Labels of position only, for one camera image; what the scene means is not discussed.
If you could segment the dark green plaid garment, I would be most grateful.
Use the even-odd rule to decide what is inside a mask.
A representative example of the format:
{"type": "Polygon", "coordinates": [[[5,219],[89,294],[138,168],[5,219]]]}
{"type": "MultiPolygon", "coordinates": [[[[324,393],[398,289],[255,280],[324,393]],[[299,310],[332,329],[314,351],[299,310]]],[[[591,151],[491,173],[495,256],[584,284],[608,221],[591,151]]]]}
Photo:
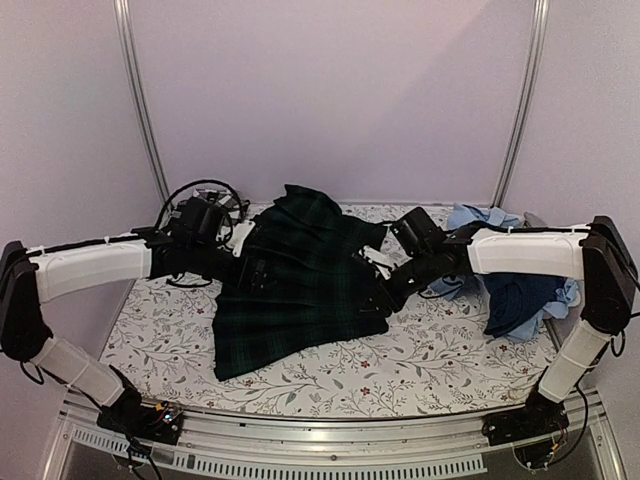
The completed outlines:
{"type": "Polygon", "coordinates": [[[325,193],[287,185],[254,218],[242,253],[261,261],[262,287],[226,282],[212,322],[214,375],[234,379],[301,350],[388,331],[387,312],[368,300],[377,278],[360,251],[387,230],[344,213],[325,193]]]}

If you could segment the black white checkered shirt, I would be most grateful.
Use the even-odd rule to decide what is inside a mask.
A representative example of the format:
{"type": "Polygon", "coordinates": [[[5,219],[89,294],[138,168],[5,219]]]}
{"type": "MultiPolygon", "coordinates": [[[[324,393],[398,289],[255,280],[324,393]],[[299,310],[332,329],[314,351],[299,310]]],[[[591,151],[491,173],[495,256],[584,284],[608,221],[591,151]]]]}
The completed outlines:
{"type": "Polygon", "coordinates": [[[193,196],[201,198],[224,210],[234,222],[238,222],[243,218],[240,203],[227,190],[197,187],[193,190],[193,196]]]}

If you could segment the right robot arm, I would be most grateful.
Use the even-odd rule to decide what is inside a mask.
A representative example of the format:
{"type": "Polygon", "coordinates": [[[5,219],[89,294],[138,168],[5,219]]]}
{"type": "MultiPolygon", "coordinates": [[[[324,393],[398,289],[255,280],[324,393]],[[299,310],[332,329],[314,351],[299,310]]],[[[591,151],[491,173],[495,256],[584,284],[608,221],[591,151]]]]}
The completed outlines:
{"type": "Polygon", "coordinates": [[[379,311],[400,311],[411,295],[450,275],[516,273],[583,282],[580,320],[518,412],[517,427],[524,435],[537,436],[554,422],[555,405],[634,316],[638,270],[607,216],[569,227],[502,228],[474,221],[446,232],[416,207],[390,230],[408,262],[395,267],[370,246],[359,251],[379,272],[377,292],[367,302],[379,311]]]}

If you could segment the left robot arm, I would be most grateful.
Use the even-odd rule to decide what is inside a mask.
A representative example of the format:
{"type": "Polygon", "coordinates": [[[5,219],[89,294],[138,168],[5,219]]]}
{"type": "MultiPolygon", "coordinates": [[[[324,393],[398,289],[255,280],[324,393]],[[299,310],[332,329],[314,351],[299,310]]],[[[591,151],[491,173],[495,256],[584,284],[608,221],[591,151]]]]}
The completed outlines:
{"type": "Polygon", "coordinates": [[[86,395],[126,433],[141,433],[149,415],[136,387],[115,368],[56,337],[42,305],[106,284],[183,273],[259,288],[265,268],[244,251],[256,231],[255,221],[191,197],[167,221],[118,236],[33,249],[13,241],[1,257],[1,351],[86,395]]]}

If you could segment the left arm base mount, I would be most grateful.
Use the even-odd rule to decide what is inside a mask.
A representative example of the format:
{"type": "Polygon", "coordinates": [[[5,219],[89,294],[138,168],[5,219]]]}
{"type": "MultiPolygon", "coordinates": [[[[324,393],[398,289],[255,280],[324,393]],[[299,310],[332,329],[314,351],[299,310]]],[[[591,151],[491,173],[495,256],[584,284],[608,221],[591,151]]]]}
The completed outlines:
{"type": "Polygon", "coordinates": [[[183,428],[183,413],[179,405],[166,401],[149,406],[133,400],[103,407],[97,425],[125,436],[175,446],[183,428]]]}

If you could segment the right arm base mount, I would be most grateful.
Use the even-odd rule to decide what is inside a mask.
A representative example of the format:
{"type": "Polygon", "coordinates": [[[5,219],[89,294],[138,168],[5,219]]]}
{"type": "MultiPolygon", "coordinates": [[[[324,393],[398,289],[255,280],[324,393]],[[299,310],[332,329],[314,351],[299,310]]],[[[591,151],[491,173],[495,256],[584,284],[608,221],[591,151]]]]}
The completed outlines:
{"type": "Polygon", "coordinates": [[[563,404],[536,404],[484,416],[481,433],[496,446],[560,432],[568,426],[563,404]]]}

